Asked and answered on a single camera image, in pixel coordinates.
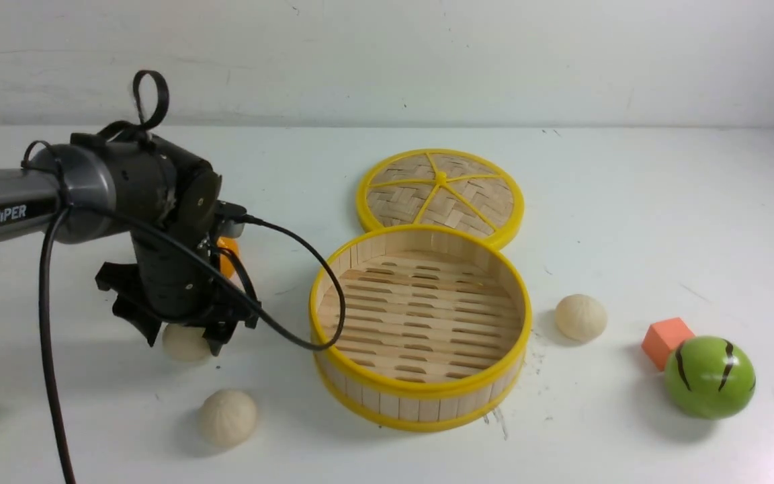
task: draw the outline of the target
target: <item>white tabletop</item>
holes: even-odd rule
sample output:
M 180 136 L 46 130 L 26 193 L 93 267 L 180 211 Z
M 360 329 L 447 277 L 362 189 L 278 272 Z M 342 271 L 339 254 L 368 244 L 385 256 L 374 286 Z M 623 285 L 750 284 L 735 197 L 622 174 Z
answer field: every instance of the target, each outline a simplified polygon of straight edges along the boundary
M 74 128 L 0 128 L 0 168 L 35 138 Z M 504 250 L 534 305 L 527 365 L 494 415 L 427 435 L 378 428 L 322 387 L 310 353 L 263 323 L 219 358 L 174 364 L 114 318 L 95 287 L 104 261 L 132 261 L 127 236 L 57 245 L 52 333 L 77 480 L 110 482 L 725 482 L 774 484 L 774 131 L 700 129 L 161 128 L 211 160 L 222 196 L 295 230 L 325 255 L 361 233 L 353 191 L 391 154 L 471 151 L 524 192 Z M 0 244 L 0 483 L 61 481 L 37 328 L 40 234 Z M 265 307 L 299 334 L 316 261 L 248 227 L 243 260 Z M 563 296 L 609 313 L 585 346 L 556 333 Z M 741 414 L 685 417 L 639 344 L 680 316 L 728 338 L 758 374 Z M 217 389 L 244 389 L 257 431 L 225 453 L 203 447 L 194 414 Z

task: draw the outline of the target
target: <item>orange block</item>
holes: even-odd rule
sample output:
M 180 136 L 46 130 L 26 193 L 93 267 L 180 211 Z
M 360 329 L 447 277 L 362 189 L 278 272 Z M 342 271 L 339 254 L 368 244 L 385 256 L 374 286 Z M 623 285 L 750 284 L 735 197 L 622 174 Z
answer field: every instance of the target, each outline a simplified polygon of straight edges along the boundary
M 644 342 L 641 343 L 641 349 L 654 362 L 658 371 L 663 371 L 667 356 L 670 356 L 679 344 L 690 337 L 695 337 L 695 334 L 682 319 L 665 319 L 650 325 L 647 335 L 644 336 Z

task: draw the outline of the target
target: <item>woven bamboo lid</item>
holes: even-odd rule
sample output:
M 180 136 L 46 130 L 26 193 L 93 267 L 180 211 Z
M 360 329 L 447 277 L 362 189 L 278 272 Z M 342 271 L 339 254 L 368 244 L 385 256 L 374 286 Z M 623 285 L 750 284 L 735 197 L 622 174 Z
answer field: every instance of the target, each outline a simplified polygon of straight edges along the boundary
M 463 151 L 424 149 L 385 159 L 357 189 L 367 231 L 398 225 L 445 226 L 501 249 L 519 232 L 525 203 L 513 178 Z

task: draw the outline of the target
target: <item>bamboo steamer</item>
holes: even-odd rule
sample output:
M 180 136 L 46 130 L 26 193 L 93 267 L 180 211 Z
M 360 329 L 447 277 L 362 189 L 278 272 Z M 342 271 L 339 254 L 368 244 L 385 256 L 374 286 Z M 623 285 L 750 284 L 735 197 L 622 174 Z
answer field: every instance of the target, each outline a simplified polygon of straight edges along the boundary
M 500 252 L 449 227 L 406 225 L 366 233 L 328 262 L 345 293 L 345 330 L 314 358 L 345 407 L 382 426 L 434 432 L 506 398 L 524 361 L 531 303 Z M 321 270 L 310 293 L 314 343 L 331 339 L 338 316 Z
M 355 199 L 363 229 L 434 225 L 502 249 L 519 232 L 525 202 L 499 166 L 464 151 L 429 148 L 388 157 L 363 177 Z

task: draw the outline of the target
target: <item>green ball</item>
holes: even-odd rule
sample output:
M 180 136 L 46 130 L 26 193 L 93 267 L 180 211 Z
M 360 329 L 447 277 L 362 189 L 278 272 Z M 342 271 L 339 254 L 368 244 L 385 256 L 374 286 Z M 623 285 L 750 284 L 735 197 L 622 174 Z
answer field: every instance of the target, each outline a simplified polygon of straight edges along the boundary
M 740 413 L 755 394 L 756 383 L 748 356 L 721 337 L 692 337 L 664 365 L 664 385 L 673 401 L 702 419 Z

